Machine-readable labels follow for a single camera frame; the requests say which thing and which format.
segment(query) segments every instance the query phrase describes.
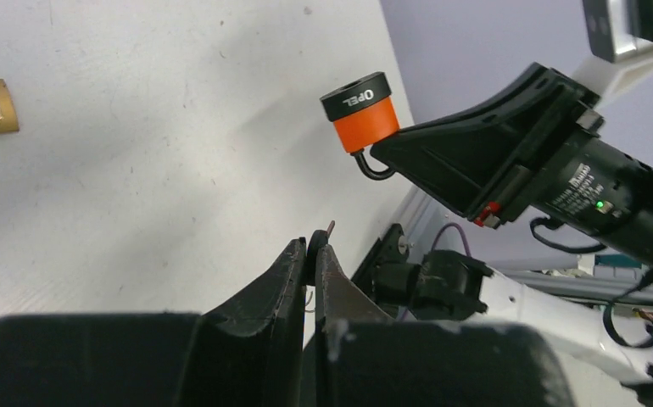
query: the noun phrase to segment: black cable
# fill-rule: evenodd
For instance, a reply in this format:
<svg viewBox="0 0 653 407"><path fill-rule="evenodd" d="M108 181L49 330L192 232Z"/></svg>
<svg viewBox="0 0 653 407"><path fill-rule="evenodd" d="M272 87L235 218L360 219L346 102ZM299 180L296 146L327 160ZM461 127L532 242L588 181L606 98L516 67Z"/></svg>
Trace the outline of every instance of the black cable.
<svg viewBox="0 0 653 407"><path fill-rule="evenodd" d="M602 315L601 319L604 322L604 328L606 329L606 333L615 343L625 348L643 349L643 348L651 348L653 346L653 332L651 333L651 336L645 341L641 343L631 344L626 342L626 340L624 340L624 338L618 334L616 328L614 327L614 321L612 319L614 305L618 301L633 293L636 293L637 291L641 291L644 288L647 288L651 284L653 284L653 269L649 269L648 271L646 271L644 273L644 276L641 277L641 280L639 280L639 282L635 286L628 289L625 293L615 297L614 299L609 301L609 303L606 305L606 308L604 309L604 314Z"/></svg>
<svg viewBox="0 0 653 407"><path fill-rule="evenodd" d="M359 150L352 155L356 159L356 164L359 166L359 169L367 178L370 178L374 181L383 181L396 174L396 170L392 168L387 168L383 171L374 171L369 166L369 163L366 162L366 158L364 158L364 150Z"/></svg>
<svg viewBox="0 0 653 407"><path fill-rule="evenodd" d="M570 248L568 246L564 246L559 243L554 243L551 242L551 240L548 240L546 237L543 237L539 235L536 232L537 226L544 226L550 231L555 231L556 229L562 227L564 224L560 222L559 220L555 220L552 218L533 218L529 222L529 229L531 230L531 234L534 239L538 240L539 242L545 244L546 246L549 246L550 248L555 248L556 250L560 250L564 253L569 253L569 254L592 254L592 253L597 253L600 252L601 250L606 249L606 246L599 243L595 244L594 246L585 246L582 248Z"/></svg>

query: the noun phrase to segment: white label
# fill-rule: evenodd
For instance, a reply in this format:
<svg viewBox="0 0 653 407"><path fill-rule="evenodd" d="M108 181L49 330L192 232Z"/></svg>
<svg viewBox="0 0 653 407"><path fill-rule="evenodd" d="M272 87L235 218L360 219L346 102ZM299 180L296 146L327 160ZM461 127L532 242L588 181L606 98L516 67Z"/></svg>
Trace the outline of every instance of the white label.
<svg viewBox="0 0 653 407"><path fill-rule="evenodd" d="M374 91L372 91L371 89L366 89L365 91L363 91L357 96L352 96L349 99L344 99L342 103L346 103L347 106L351 107L356 104L362 103L365 100L372 100L373 98L374 98Z"/></svg>
<svg viewBox="0 0 653 407"><path fill-rule="evenodd" d="M569 215L578 214L593 206L604 191L604 186L594 181L591 167L584 163L579 164L569 180L566 190L553 199L551 204Z"/></svg>

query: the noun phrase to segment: wire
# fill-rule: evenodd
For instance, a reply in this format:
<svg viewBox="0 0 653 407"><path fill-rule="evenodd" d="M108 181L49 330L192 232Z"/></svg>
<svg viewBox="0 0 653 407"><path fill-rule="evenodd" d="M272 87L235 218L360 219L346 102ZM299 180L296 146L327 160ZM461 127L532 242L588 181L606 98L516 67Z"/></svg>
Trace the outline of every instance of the wire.
<svg viewBox="0 0 653 407"><path fill-rule="evenodd" d="M641 280L633 286L632 288L628 289L626 292L623 294L615 297L609 303L606 305L604 308L604 314L602 315L601 319L604 322L604 328L606 329L606 333L609 335L609 337L617 344L625 347L625 348L639 348L639 349L644 349L644 348L651 348L653 347L653 332L651 333L651 336L646 339L645 341L641 343L636 343L636 344L631 344L626 342L626 340L618 334L616 328L614 327L614 321L613 321L613 310L614 310L614 305L620 301L621 299L636 293L637 291L641 291L644 288L647 288L653 284L653 269L648 269L645 273L644 276L641 277Z"/></svg>
<svg viewBox="0 0 653 407"><path fill-rule="evenodd" d="M548 240L546 237L543 237L536 232L536 228L538 226L544 226L550 231L555 231L559 227L563 226L563 223L553 218L533 218L529 222L529 229L531 230L531 234L534 239L538 240L542 244L545 244L546 246L549 246L550 248L555 248L556 250L560 250L564 253L592 254L606 249L606 246L601 243L595 244L594 246L586 246L582 248L570 248L559 243L551 242L551 240Z"/></svg>
<svg viewBox="0 0 653 407"><path fill-rule="evenodd" d="M306 303L304 304L304 312L307 314L314 314L316 312L316 306L314 309L306 309L306 306L311 303L311 299L314 297L314 292L309 291L309 297L306 299Z"/></svg>
<svg viewBox="0 0 653 407"><path fill-rule="evenodd" d="M456 222L447 223L446 225L442 226L441 229L439 229L437 236L434 238L434 242L432 243L432 251L437 248L441 236L450 227L454 227L459 232L459 235L461 236L461 244L464 245L464 254L471 257L472 249L469 247L469 241L466 239L466 232L464 232L464 228Z"/></svg>
<svg viewBox="0 0 653 407"><path fill-rule="evenodd" d="M369 166L369 163L366 162L366 159L364 158L364 150L359 150L358 152L352 155L354 155L354 158L356 159L356 164L359 166L359 169L367 178L370 178L374 181L383 181L389 178L390 176L396 174L396 170L392 168L387 168L386 170L383 171L374 171Z"/></svg>

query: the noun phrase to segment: black cap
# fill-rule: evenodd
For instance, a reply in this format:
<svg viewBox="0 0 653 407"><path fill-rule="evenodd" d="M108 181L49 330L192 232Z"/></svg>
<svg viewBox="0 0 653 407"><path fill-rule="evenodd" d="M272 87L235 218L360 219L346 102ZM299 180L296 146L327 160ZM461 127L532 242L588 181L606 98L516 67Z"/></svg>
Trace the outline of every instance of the black cap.
<svg viewBox="0 0 653 407"><path fill-rule="evenodd" d="M387 76L383 72L374 72L322 96L319 100L324 106L326 117L333 122L381 102L391 94Z"/></svg>

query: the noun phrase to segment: gray surface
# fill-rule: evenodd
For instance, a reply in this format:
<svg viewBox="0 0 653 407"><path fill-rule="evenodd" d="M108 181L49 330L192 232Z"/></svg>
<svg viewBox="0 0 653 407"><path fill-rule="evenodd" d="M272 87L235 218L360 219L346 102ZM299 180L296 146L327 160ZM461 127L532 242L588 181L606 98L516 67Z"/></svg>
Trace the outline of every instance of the gray surface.
<svg viewBox="0 0 653 407"><path fill-rule="evenodd" d="M355 270L410 184L319 97L375 70L408 125L377 0L0 0L0 315L205 311L330 220Z"/></svg>

